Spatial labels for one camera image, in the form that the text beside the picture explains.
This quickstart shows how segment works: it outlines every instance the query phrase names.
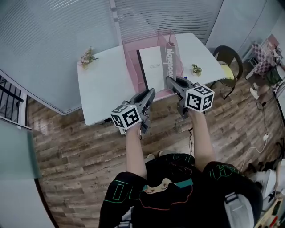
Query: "cable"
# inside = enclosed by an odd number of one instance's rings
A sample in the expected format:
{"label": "cable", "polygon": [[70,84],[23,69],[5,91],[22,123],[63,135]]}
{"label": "cable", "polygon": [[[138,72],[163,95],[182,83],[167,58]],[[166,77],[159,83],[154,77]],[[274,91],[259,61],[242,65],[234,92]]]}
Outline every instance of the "cable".
{"label": "cable", "polygon": [[192,130],[192,129],[193,129],[193,128],[191,128],[191,129],[189,130],[189,151],[190,151],[190,156],[191,156],[192,151],[193,151],[193,143],[192,143],[192,139],[191,139],[191,137],[192,137],[191,130]]}
{"label": "cable", "polygon": [[[268,101],[263,102],[262,104],[261,104],[260,102],[256,102],[257,109],[263,111],[263,123],[264,123],[264,128],[265,128],[265,130],[266,130],[266,134],[268,134],[268,129],[267,129],[267,127],[266,127],[266,122],[265,122],[265,105],[266,105],[267,102],[269,102],[272,98],[274,98],[274,95],[273,95],[273,97],[271,97]],[[242,172],[242,169],[244,168],[244,161],[245,161],[245,157],[246,157],[247,153],[248,153],[251,149],[256,149],[256,151],[257,151],[259,154],[261,154],[261,153],[263,152],[264,148],[265,148],[266,145],[267,145],[267,140],[268,140],[268,138],[266,139],[265,145],[264,145],[264,147],[262,148],[262,151],[261,151],[261,152],[259,152],[256,147],[251,147],[251,148],[249,148],[249,149],[246,151],[245,156],[244,156],[244,160],[243,160],[243,162],[242,162],[242,167],[241,167],[241,169],[240,169],[241,172]]]}
{"label": "cable", "polygon": [[[247,153],[249,152],[250,149],[256,149],[256,151],[257,151],[259,154],[261,154],[261,153],[263,152],[264,148],[266,147],[266,144],[267,144],[267,139],[266,139],[266,141],[265,141],[264,147],[262,148],[262,151],[261,151],[261,152],[259,152],[256,147],[251,147],[251,148],[249,148],[248,151],[245,153],[244,161],[245,161],[245,157],[246,157],[246,155],[247,155]],[[240,169],[241,172],[242,172],[242,169],[243,169],[243,167],[244,167],[244,161],[242,162],[242,167],[241,167],[241,169]]]}
{"label": "cable", "polygon": [[285,85],[285,82],[283,82],[281,85],[278,85],[278,83],[276,83],[276,84],[274,84],[275,86],[283,86],[283,85]]}

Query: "wooden floor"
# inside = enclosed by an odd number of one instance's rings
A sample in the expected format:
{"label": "wooden floor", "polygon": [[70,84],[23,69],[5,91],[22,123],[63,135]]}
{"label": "wooden floor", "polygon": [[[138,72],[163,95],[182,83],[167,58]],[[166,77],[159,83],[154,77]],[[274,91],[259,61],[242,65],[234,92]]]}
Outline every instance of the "wooden floor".
{"label": "wooden floor", "polygon": [[[217,160],[240,169],[245,159],[245,169],[248,162],[274,158],[278,150],[275,143],[285,135],[275,99],[265,109],[267,146],[261,154],[255,150],[246,154],[250,147],[263,148],[263,111],[257,109],[244,78],[226,100],[221,95],[230,88],[219,82],[216,85],[214,104],[206,119]],[[145,156],[166,148],[189,153],[191,121],[181,119],[177,101],[173,96],[152,105],[151,128],[141,141]],[[59,227],[97,227],[108,184],[125,170],[125,137],[112,123],[86,126],[82,110],[63,117],[32,99],[28,125],[34,132],[41,188]]]}

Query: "white cable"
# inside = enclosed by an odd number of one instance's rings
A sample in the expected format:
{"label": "white cable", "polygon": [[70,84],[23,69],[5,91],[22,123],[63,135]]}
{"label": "white cable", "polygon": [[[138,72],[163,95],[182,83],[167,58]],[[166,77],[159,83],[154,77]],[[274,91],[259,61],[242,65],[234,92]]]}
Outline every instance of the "white cable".
{"label": "white cable", "polygon": [[[261,154],[261,153],[263,152],[264,148],[266,147],[267,139],[266,139],[266,141],[265,141],[264,147],[263,147],[263,149],[262,149],[261,152],[259,152],[256,147],[251,147],[251,148],[249,148],[248,151],[245,153],[244,161],[245,161],[245,157],[246,157],[247,153],[248,153],[251,149],[256,149],[256,151],[257,151],[259,154]],[[244,167],[244,161],[242,162],[242,167],[241,167],[241,169],[240,169],[241,172],[242,172],[242,169],[243,169],[243,167]]]}

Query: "window blinds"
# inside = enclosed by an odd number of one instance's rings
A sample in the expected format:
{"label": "window blinds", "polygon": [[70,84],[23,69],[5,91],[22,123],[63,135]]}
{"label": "window blinds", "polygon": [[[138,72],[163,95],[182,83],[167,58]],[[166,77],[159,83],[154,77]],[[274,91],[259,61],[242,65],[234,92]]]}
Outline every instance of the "window blinds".
{"label": "window blinds", "polygon": [[81,106],[84,51],[117,45],[108,0],[0,1],[0,69],[61,112]]}
{"label": "window blinds", "polygon": [[156,31],[193,33],[206,43],[223,0],[115,0],[124,42]]}

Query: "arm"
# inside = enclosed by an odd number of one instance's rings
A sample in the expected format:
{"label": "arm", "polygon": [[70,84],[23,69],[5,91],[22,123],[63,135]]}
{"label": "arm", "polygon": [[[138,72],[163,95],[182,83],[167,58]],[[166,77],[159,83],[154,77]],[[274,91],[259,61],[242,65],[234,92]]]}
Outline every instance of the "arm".
{"label": "arm", "polygon": [[201,172],[209,162],[215,161],[210,135],[203,113],[189,110],[193,123],[195,164]]}
{"label": "arm", "polygon": [[126,132],[126,171],[147,179],[147,169],[139,140],[140,126],[136,124]]}

